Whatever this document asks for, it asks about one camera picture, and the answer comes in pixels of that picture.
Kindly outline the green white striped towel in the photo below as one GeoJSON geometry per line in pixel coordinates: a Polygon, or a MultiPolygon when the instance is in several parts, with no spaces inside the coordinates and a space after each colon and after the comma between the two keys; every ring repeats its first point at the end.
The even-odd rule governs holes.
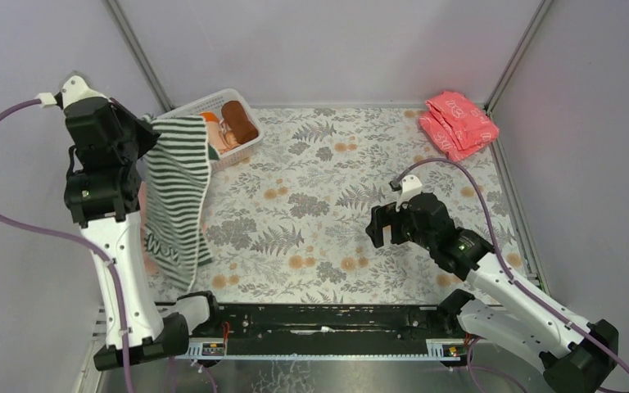
{"type": "Polygon", "coordinates": [[[143,161],[147,185],[147,251],[163,276],[188,292],[197,270],[211,262],[201,229],[202,207],[212,175],[213,151],[202,116],[145,115],[160,134],[143,161]]]}

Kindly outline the brown towel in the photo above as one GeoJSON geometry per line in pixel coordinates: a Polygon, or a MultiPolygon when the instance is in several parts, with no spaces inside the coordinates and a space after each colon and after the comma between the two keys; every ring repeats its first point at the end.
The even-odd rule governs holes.
{"type": "Polygon", "coordinates": [[[221,114],[241,145],[259,136],[257,127],[239,101],[226,102],[221,108],[221,114]]]}

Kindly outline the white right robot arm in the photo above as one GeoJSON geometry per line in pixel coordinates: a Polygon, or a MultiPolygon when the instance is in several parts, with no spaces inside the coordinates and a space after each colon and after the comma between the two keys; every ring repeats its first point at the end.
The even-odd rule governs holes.
{"type": "Polygon", "coordinates": [[[487,240],[455,225],[437,197],[421,192],[401,204],[375,206],[366,233],[375,247],[413,242],[444,271],[497,300],[501,311],[467,291],[445,298],[467,333],[486,338],[532,365],[555,392],[596,392],[613,371],[618,330],[573,313],[511,267],[503,267],[487,240]]]}

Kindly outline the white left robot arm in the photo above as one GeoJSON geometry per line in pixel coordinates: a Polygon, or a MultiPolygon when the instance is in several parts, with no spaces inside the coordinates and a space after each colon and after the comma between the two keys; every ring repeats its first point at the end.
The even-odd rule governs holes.
{"type": "Polygon", "coordinates": [[[90,247],[106,312],[105,345],[93,356],[99,371],[184,355],[192,330],[210,321],[215,299],[207,291],[181,296],[162,316],[143,263],[137,160],[160,138],[151,124],[118,102],[87,97],[64,110],[74,144],[64,201],[90,247]]]}

